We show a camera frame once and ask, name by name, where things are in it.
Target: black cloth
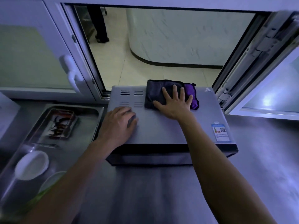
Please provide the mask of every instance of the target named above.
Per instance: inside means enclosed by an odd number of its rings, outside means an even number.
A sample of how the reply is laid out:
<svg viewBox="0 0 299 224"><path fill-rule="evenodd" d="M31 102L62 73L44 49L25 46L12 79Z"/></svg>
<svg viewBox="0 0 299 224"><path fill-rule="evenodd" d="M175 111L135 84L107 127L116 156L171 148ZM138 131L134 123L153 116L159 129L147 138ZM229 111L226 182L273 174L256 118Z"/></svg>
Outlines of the black cloth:
<svg viewBox="0 0 299 224"><path fill-rule="evenodd" d="M99 5L87 5L87 10L97 31L96 38L105 43L108 41L104 17Z"/></svg>
<svg viewBox="0 0 299 224"><path fill-rule="evenodd" d="M162 93L162 87L165 87L167 93L170 95L171 98L173 98L173 85L176 85L178 90L178 97L180 97L181 87L184 86L184 83L180 81L171 81L166 79L148 80L144 107L150 109L156 109L156 107L152 103L153 101L159 101L162 105L166 105L166 100Z"/></svg>

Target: white counter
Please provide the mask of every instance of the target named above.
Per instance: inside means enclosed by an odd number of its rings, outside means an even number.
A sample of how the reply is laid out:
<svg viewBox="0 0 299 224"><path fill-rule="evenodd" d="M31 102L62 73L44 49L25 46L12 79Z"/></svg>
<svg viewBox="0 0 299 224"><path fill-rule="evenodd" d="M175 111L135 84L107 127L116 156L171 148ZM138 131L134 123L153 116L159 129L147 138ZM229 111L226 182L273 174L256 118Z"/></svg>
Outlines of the white counter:
<svg viewBox="0 0 299 224"><path fill-rule="evenodd" d="M130 48L158 63L224 65L253 13L126 9Z"/></svg>

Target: stainless steel tray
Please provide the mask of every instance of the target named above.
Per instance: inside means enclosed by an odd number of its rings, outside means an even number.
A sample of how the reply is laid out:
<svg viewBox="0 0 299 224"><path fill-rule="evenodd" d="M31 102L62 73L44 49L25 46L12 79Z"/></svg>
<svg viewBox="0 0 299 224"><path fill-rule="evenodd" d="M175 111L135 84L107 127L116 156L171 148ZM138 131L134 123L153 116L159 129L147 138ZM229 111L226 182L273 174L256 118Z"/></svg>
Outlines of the stainless steel tray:
<svg viewBox="0 0 299 224"><path fill-rule="evenodd" d="M52 109L72 111L78 118L70 136L52 139L55 146L45 146L40 138L47 126L45 121ZM34 198L42 183L53 173L68 170L95 138L104 108L47 104L32 130L0 174L0 208L4 214L15 212ZM17 180L14 169L18 161L33 150L41 150L49 156L49 168L45 173L30 181Z"/></svg>

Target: tile floor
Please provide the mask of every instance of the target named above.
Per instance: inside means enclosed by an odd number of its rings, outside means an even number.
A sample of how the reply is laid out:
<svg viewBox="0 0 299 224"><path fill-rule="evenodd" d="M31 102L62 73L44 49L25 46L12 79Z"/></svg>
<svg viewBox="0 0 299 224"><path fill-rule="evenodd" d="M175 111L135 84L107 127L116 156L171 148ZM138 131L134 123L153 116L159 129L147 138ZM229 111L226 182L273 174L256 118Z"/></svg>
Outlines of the tile floor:
<svg viewBox="0 0 299 224"><path fill-rule="evenodd" d="M126 10L106 8L104 16L110 39L105 44L90 39L90 49L107 90L114 85L146 85L148 79L170 79L197 86L212 86L220 69L161 67L137 60L130 52Z"/></svg>

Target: white plate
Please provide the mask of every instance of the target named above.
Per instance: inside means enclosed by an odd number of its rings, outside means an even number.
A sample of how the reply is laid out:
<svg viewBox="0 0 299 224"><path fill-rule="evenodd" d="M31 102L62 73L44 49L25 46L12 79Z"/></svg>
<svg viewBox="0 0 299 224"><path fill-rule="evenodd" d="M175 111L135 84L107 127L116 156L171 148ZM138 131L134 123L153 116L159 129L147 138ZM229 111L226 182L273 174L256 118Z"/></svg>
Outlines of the white plate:
<svg viewBox="0 0 299 224"><path fill-rule="evenodd" d="M40 187L38 193L44 191L45 189L49 188L50 186L54 185L64 174L66 171L58 171L52 174L47 180L44 181L42 186Z"/></svg>
<svg viewBox="0 0 299 224"><path fill-rule="evenodd" d="M49 157L45 152L33 151L23 156L15 168L15 176L19 180L32 180L46 171Z"/></svg>

